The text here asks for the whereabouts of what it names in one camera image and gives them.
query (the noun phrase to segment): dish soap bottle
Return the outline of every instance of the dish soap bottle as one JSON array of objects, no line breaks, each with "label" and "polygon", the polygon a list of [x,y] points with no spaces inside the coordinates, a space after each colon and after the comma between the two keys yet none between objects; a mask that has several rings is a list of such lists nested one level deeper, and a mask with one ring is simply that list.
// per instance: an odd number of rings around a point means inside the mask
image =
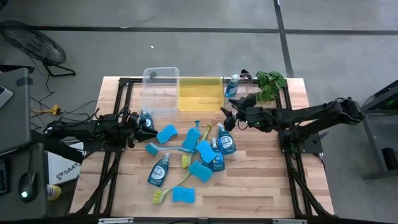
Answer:
[{"label": "dish soap bottle", "polygon": [[162,186],[163,181],[166,179],[167,171],[169,171],[169,158],[170,153],[166,153],[159,162],[157,162],[149,174],[148,183],[157,187]]},{"label": "dish soap bottle", "polygon": [[220,146],[221,152],[224,155],[228,155],[234,153],[236,151],[234,140],[230,133],[225,130],[224,126],[221,123],[217,124],[218,126],[218,145]]},{"label": "dish soap bottle", "polygon": [[213,172],[223,171],[225,169],[224,157],[223,157],[223,153],[217,146],[217,142],[216,142],[215,138],[211,139],[211,149],[213,150],[213,152],[215,152],[217,154],[217,156],[210,163],[211,164],[210,169]]},{"label": "dish soap bottle", "polygon": [[236,92],[238,91],[239,85],[239,75],[231,75],[231,80],[229,81],[228,85],[225,88],[225,96],[226,97],[233,97],[235,96]]},{"label": "dish soap bottle", "polygon": [[139,124],[144,124],[145,126],[147,126],[150,129],[155,129],[154,128],[154,122],[152,120],[152,117],[150,116],[150,114],[146,111],[141,111],[141,115],[139,117]]}]

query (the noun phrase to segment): potted plant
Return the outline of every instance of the potted plant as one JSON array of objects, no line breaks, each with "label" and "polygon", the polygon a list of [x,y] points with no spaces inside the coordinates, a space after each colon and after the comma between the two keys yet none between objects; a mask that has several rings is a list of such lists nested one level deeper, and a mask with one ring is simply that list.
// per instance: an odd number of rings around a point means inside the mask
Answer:
[{"label": "potted plant", "polygon": [[267,102],[276,99],[279,88],[287,86],[286,80],[279,72],[257,72],[260,91],[255,93],[257,102]]}]

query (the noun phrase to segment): sponge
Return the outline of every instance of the sponge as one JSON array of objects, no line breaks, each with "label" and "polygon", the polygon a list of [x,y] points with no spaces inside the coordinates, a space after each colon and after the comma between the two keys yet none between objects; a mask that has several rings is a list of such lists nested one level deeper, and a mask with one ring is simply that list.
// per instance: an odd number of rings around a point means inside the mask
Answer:
[{"label": "sponge", "polygon": [[206,183],[207,180],[210,179],[211,175],[213,175],[213,172],[201,165],[198,161],[195,161],[189,168],[189,172],[194,175],[195,177],[198,177],[203,183]]},{"label": "sponge", "polygon": [[178,134],[177,130],[175,129],[174,125],[169,124],[163,131],[159,132],[156,137],[159,143],[164,144],[166,143],[173,135]]},{"label": "sponge", "polygon": [[213,152],[213,150],[210,147],[210,144],[206,140],[202,140],[196,147],[200,152],[201,159],[205,161],[207,164],[209,164],[216,156],[217,154]]},{"label": "sponge", "polygon": [[173,188],[173,202],[195,202],[195,189],[185,187],[174,187]]},{"label": "sponge", "polygon": [[197,131],[195,128],[189,129],[187,137],[185,138],[185,141],[182,143],[182,146],[186,147],[187,149],[195,148],[200,135],[201,135],[200,132]]}]

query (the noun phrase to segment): electric fan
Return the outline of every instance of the electric fan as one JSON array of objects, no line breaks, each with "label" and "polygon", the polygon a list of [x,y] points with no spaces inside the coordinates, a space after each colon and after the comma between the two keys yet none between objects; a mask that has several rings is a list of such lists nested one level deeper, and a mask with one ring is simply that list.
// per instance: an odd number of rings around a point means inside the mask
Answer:
[{"label": "electric fan", "polygon": [[[16,47],[26,55],[43,63],[43,66],[52,77],[76,75],[75,71],[60,66],[67,59],[65,51],[50,37],[36,30],[29,30],[27,24],[18,21],[4,21],[1,23],[0,35],[5,41]],[[54,75],[50,67],[58,67],[69,71]]]}]

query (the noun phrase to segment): concrete floor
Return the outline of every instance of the concrete floor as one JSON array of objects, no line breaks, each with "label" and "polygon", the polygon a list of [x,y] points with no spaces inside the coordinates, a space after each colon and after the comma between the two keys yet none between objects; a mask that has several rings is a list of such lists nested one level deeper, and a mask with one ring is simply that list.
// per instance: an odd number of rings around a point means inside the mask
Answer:
[{"label": "concrete floor", "polygon": [[[398,29],[394,0],[280,0],[280,5],[286,29]],[[272,0],[10,0],[0,19],[30,25],[278,28]],[[64,66],[78,74],[49,81],[55,94],[44,103],[65,111],[97,99],[103,76],[140,75],[147,67],[176,66],[182,76],[222,76],[242,68],[285,73],[279,34],[44,33],[64,48]],[[311,105],[337,96],[363,103],[397,79],[397,36],[288,35],[287,43],[294,77],[304,78]],[[8,44],[0,42],[0,49],[0,63],[32,65]],[[47,95],[46,77],[35,72],[32,78],[31,95]],[[82,111],[94,109],[89,105]],[[53,120],[41,117],[45,123]],[[363,182],[365,174],[378,169],[363,125],[329,131],[322,144],[335,213],[396,223],[398,180]]]}]

